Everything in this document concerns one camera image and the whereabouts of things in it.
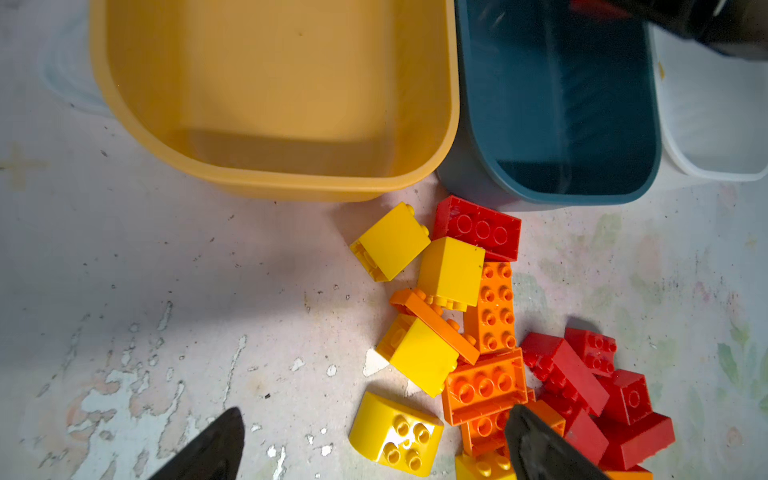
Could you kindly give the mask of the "red two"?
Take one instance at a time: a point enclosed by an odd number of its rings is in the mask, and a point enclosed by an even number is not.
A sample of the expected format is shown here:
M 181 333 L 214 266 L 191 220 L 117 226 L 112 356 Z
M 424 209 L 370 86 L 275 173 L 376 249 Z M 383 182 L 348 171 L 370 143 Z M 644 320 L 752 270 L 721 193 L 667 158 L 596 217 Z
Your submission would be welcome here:
M 485 250 L 486 261 L 518 259 L 522 221 L 456 196 L 436 207 L 432 240 L 450 237 Z

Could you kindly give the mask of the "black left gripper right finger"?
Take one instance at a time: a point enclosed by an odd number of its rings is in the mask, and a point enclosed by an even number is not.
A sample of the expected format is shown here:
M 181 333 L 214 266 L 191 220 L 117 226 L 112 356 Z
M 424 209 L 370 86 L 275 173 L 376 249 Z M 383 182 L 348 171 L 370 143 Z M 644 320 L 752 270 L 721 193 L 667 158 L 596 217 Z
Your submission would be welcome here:
M 511 409 L 505 437 L 518 479 L 609 479 L 524 405 Z

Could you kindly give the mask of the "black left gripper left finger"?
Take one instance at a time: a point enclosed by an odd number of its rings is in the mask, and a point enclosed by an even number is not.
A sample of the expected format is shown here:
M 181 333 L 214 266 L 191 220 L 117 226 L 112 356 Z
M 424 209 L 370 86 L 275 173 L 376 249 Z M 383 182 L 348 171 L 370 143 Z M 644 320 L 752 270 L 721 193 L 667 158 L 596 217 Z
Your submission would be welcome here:
M 241 411 L 229 408 L 150 479 L 234 480 L 242 460 L 244 438 Z

